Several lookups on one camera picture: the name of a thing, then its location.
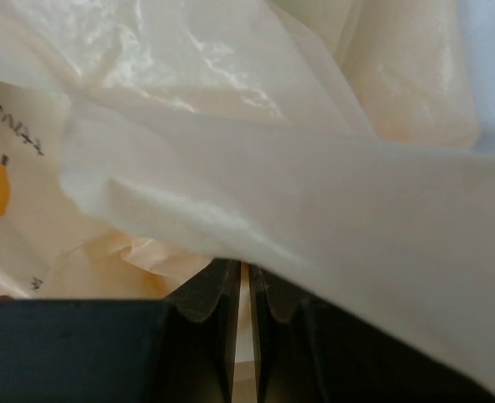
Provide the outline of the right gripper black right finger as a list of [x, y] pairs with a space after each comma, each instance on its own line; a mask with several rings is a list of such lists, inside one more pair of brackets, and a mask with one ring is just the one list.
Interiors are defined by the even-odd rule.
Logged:
[[260, 402], [367, 402], [369, 326], [257, 266], [249, 268]]

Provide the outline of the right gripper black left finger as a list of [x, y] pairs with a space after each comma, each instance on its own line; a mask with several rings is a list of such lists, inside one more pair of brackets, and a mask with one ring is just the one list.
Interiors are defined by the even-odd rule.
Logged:
[[213, 259], [164, 301], [169, 311], [151, 401], [230, 402], [239, 263]]

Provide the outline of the translucent banana print plastic bag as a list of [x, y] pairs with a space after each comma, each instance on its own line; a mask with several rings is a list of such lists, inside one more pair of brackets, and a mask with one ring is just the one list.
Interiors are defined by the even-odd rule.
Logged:
[[213, 258], [495, 395], [495, 1], [0, 1], [0, 293]]

